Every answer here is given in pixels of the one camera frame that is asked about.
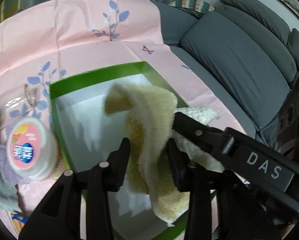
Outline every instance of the plastic jar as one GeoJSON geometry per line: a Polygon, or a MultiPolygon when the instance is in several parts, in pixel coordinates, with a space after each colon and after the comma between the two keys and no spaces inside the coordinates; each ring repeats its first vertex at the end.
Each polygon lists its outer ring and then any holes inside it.
{"type": "Polygon", "coordinates": [[[55,178],[58,144],[44,124],[26,117],[19,121],[7,141],[7,157],[13,170],[32,180],[55,178]]]}

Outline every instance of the yellow curtain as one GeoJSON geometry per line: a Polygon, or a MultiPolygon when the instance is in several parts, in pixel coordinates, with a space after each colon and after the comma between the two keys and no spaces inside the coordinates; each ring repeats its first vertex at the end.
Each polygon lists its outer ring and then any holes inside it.
{"type": "Polygon", "coordinates": [[[20,10],[20,0],[3,0],[0,5],[0,23],[20,10]]]}

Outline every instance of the box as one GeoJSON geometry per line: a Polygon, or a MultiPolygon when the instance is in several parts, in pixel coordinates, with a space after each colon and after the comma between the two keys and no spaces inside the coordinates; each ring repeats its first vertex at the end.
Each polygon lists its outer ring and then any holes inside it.
{"type": "MultiPolygon", "coordinates": [[[[67,168],[76,172],[91,169],[119,148],[125,137],[125,112],[107,117],[105,96],[115,82],[155,85],[173,92],[178,107],[183,99],[147,62],[135,62],[96,69],[50,85],[51,112],[61,153],[67,168]]],[[[131,192],[128,181],[117,193],[108,193],[116,239],[173,240],[186,227],[187,214],[175,227],[155,216],[148,195],[131,192]]]]}

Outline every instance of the pink tablecloth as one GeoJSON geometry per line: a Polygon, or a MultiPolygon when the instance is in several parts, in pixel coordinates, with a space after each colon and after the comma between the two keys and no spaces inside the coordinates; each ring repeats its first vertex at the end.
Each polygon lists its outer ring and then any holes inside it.
{"type": "MultiPolygon", "coordinates": [[[[41,98],[29,115],[48,126],[50,82],[147,61],[190,106],[216,111],[220,118],[212,126],[244,132],[204,82],[163,44],[160,30],[159,10],[148,0],[52,0],[27,9],[0,24],[0,95],[25,83],[37,86],[41,98]]],[[[16,105],[11,118],[22,111],[23,105],[16,105]]],[[[53,183],[19,185],[23,207],[34,210],[53,183]]],[[[0,218],[17,237],[9,212],[0,210],[0,218]]]]}

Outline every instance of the gray couch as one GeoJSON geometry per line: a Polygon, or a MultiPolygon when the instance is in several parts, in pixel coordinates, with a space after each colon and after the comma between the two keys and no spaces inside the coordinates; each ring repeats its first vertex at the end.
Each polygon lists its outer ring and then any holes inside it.
{"type": "Polygon", "coordinates": [[[297,71],[299,32],[258,0],[220,0],[200,19],[157,3],[164,43],[247,134],[275,148],[278,112],[297,71]]]}

